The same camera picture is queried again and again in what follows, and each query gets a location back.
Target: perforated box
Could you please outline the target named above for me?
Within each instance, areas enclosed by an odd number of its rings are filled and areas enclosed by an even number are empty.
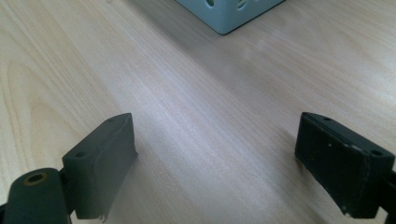
[[[176,0],[217,33],[225,35],[283,0]]]

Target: small hole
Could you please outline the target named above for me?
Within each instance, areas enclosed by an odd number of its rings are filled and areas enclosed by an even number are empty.
[[[372,153],[373,155],[375,155],[375,156],[382,156],[382,152],[377,151],[377,150],[373,150],[373,151],[371,151],[371,153]]]
[[[242,7],[244,7],[246,3],[247,3],[247,0],[239,0],[238,5],[237,5],[238,9],[241,9]]]
[[[42,174],[34,175],[34,176],[29,177],[27,179],[27,182],[29,182],[29,183],[37,182],[37,181],[39,181],[42,178],[44,178],[44,176]]]
[[[215,5],[215,0],[206,0],[207,4],[213,7]]]
[[[76,154],[76,157],[84,157],[85,156],[85,152],[79,152],[78,154]]]
[[[38,173],[29,175],[23,181],[23,184],[26,186],[32,186],[43,182],[47,178],[47,173]]]

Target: black plastic bracket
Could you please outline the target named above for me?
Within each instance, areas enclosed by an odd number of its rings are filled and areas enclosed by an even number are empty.
[[[108,119],[63,157],[64,168],[44,168],[22,175],[0,206],[0,223],[71,223],[108,215],[137,157],[131,114]]]
[[[374,218],[379,206],[396,215],[395,156],[335,120],[303,113],[295,155],[344,214]]]

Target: wood grain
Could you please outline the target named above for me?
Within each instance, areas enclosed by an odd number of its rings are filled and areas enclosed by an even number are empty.
[[[395,11],[289,0],[221,36],[173,0],[3,0],[0,201],[132,112],[109,223],[383,223],[344,217],[293,151],[310,111],[396,153]]]

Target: light wood surface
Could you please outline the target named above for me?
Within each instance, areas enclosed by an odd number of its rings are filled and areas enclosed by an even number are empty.
[[[288,0],[221,36],[173,0],[0,1],[0,202],[131,112],[108,223],[383,223],[344,217],[293,153],[303,111],[396,153],[395,12]]]

